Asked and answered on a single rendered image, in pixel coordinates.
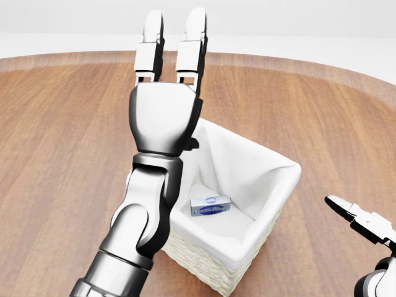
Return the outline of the blue white cream cheese box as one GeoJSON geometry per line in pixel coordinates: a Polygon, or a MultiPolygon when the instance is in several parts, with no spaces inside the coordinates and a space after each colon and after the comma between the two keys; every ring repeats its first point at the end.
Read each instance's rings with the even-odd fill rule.
{"type": "Polygon", "coordinates": [[[228,196],[198,197],[190,200],[191,215],[193,217],[215,215],[226,212],[231,207],[228,196]]]}

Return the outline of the white woven basket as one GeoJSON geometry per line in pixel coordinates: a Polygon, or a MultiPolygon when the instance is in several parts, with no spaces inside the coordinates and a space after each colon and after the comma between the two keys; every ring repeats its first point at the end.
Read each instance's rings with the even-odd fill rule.
{"type": "Polygon", "coordinates": [[[200,146],[181,155],[181,189],[163,250],[227,297],[272,231],[299,181],[301,167],[204,119],[193,136],[200,146]],[[231,199],[228,211],[191,215],[191,200],[220,195],[231,199]]]}

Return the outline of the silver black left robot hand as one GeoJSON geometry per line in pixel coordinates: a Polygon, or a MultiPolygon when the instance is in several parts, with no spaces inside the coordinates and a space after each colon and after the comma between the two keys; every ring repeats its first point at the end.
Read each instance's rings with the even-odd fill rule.
{"type": "Polygon", "coordinates": [[[199,148],[192,133],[203,104],[199,96],[208,42],[205,9],[194,8],[187,19],[177,52],[176,82],[160,81],[163,29],[161,12],[150,12],[136,50],[129,124],[139,152],[178,157],[199,148]]]}

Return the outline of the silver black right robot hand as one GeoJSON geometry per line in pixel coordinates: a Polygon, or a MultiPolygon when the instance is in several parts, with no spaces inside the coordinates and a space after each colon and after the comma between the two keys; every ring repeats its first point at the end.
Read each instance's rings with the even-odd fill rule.
{"type": "Polygon", "coordinates": [[[328,195],[324,200],[361,236],[391,250],[391,255],[381,259],[373,272],[356,282],[354,297],[396,297],[396,230],[392,223],[378,213],[364,211],[341,197],[328,195]]]}

